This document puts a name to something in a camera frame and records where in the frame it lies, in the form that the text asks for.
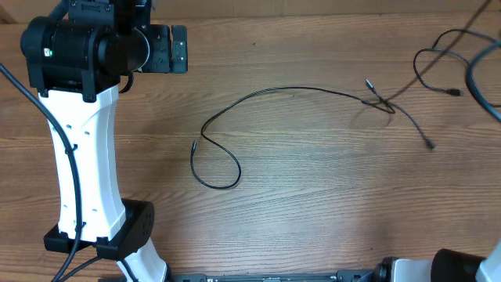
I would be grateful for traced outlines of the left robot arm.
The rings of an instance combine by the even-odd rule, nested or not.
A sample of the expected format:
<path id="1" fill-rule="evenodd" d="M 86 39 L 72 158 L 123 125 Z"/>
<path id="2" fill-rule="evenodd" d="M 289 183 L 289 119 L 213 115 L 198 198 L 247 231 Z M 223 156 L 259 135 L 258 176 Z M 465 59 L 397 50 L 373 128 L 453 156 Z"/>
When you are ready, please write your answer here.
<path id="1" fill-rule="evenodd" d="M 94 247 L 126 281 L 166 281 L 151 239 L 154 207 L 121 197 L 114 120 L 135 73 L 183 74 L 187 30 L 150 21 L 152 1 L 63 1 L 35 17 L 20 39 L 33 103 L 47 117 L 59 180 L 58 223 L 46 250 L 73 258 Z"/>

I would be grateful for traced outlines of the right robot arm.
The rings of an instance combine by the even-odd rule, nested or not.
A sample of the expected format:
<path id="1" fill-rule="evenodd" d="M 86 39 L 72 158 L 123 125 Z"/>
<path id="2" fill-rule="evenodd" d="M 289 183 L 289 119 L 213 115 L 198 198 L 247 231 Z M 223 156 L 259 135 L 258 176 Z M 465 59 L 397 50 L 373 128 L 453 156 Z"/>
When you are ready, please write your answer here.
<path id="1" fill-rule="evenodd" d="M 363 279 L 377 282 L 500 282 L 500 241 L 487 257 L 444 248 L 431 260 L 388 257 Z"/>

